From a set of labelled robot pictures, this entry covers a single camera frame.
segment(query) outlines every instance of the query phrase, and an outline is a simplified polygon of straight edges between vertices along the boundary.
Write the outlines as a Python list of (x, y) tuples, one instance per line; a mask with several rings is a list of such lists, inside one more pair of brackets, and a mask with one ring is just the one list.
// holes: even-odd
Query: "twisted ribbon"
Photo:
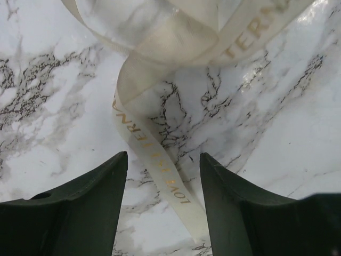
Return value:
[(133, 101), (182, 67), (226, 66), (250, 56), (313, 2), (241, 0), (219, 29), (217, 6), (220, 1), (223, 0), (168, 0), (174, 6), (170, 18), (130, 49), (89, 28), (79, 13), (76, 0), (62, 0), (72, 15), (106, 46), (128, 55), (118, 76), (113, 119), (121, 136), (148, 169), (161, 196), (168, 200), (197, 243), (208, 236), (205, 211), (185, 188), (164, 148), (141, 118), (137, 118), (142, 115)]

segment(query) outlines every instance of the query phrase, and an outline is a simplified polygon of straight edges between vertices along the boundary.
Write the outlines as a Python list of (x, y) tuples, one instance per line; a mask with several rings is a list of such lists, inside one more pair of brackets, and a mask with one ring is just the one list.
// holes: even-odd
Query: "marble surface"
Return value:
[[(203, 151), (281, 195), (341, 191), (340, 10), (340, 1), (316, 0), (248, 60), (179, 70), (142, 96), (151, 129), (202, 203)], [(115, 130), (124, 57), (60, 0), (0, 0), (0, 29), (0, 201), (30, 198), (126, 150), (113, 255), (211, 255)]]

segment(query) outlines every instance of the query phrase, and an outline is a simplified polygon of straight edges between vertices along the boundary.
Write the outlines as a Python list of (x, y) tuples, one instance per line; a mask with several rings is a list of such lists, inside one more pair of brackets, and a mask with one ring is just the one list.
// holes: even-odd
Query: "translucent ribbon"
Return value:
[(208, 236), (205, 211), (185, 188), (166, 151), (141, 118), (137, 118), (141, 115), (134, 107), (134, 99), (179, 68), (208, 64), (226, 66), (250, 56), (313, 2), (241, 0), (220, 28), (217, 7), (221, 1), (226, 0), (168, 0), (174, 6), (172, 15), (131, 49), (89, 28), (75, 0), (62, 0), (100, 41), (128, 55), (118, 76), (113, 119), (121, 136), (148, 169), (161, 196), (168, 200), (195, 242)]

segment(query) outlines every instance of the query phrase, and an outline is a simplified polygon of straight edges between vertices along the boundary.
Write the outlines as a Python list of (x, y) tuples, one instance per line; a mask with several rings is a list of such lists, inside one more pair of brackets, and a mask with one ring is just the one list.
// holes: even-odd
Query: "ribbon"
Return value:
[(134, 99), (179, 68), (226, 66), (250, 56), (313, 0), (241, 0), (222, 29), (218, 26), (217, 6), (224, 0), (168, 1), (174, 6), (170, 18), (130, 49), (89, 28), (76, 0), (62, 0), (72, 15), (100, 41), (128, 55), (118, 76), (112, 118), (118, 132), (148, 169), (160, 195), (199, 243), (208, 236), (205, 211), (185, 188), (164, 148), (141, 121)]

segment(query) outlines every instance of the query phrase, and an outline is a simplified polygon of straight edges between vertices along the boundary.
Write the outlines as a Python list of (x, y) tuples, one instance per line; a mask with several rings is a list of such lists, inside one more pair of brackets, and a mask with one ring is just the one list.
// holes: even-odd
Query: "cream ribbon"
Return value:
[(133, 100), (181, 67), (226, 66), (250, 56), (313, 0), (242, 0), (221, 30), (217, 21), (220, 0), (168, 1), (176, 7), (173, 15), (131, 50), (89, 28), (75, 0), (62, 0), (74, 17), (100, 41), (115, 51), (128, 54), (118, 76), (113, 119), (123, 139), (148, 169), (161, 196), (199, 243), (208, 236), (205, 211), (184, 186), (166, 151), (134, 116), (138, 110)]

